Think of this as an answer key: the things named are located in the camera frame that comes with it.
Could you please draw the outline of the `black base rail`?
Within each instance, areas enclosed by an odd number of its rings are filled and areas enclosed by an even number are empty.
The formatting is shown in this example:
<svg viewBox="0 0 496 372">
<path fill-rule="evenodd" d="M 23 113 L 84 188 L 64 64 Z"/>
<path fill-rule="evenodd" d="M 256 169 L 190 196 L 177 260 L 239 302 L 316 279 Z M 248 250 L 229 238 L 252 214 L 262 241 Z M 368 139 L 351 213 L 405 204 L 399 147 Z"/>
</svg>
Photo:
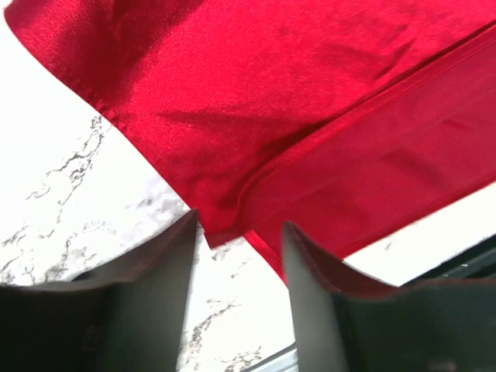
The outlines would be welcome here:
<svg viewBox="0 0 496 372">
<path fill-rule="evenodd" d="M 481 279 L 495 277 L 495 242 L 491 236 L 439 266 L 407 282 L 409 287 L 426 280 Z"/>
</svg>

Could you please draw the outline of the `red cloth napkin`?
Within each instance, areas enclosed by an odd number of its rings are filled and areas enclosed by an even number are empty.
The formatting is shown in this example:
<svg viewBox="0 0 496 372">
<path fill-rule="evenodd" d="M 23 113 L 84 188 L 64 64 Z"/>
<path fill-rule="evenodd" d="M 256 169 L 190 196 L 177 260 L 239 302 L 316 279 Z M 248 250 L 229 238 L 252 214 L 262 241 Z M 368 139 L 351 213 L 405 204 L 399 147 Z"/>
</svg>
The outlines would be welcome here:
<svg viewBox="0 0 496 372">
<path fill-rule="evenodd" d="M 495 180 L 493 1 L 14 1 L 6 22 L 192 208 L 281 273 Z"/>
</svg>

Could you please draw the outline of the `aluminium frame rail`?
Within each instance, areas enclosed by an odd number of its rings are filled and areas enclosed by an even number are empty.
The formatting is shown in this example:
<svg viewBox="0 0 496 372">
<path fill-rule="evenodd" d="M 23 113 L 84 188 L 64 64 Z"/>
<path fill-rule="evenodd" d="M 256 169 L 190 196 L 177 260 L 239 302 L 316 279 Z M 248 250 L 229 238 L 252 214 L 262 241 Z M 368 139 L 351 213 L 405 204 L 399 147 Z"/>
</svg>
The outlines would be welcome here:
<svg viewBox="0 0 496 372">
<path fill-rule="evenodd" d="M 299 372 L 296 344 L 272 354 L 249 369 L 252 372 Z"/>
</svg>

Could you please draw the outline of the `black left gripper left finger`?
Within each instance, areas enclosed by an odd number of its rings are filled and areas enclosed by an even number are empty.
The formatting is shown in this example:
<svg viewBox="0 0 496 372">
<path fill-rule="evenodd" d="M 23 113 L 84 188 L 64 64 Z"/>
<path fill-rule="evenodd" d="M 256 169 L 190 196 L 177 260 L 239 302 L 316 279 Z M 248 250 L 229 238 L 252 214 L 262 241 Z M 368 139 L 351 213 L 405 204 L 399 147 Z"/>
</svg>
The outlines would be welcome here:
<svg viewBox="0 0 496 372">
<path fill-rule="evenodd" d="M 173 371 L 198 217 L 76 276 L 1 287 L 3 371 Z"/>
</svg>

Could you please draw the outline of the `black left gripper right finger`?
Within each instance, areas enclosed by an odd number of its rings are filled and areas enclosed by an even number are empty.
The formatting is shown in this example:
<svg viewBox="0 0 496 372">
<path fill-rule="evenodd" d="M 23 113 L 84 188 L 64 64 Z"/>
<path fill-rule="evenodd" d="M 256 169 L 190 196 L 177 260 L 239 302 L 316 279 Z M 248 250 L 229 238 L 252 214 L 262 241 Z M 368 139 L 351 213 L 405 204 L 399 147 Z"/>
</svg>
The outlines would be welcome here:
<svg viewBox="0 0 496 372">
<path fill-rule="evenodd" d="M 298 369 L 493 371 L 495 277 L 394 287 L 284 226 Z"/>
</svg>

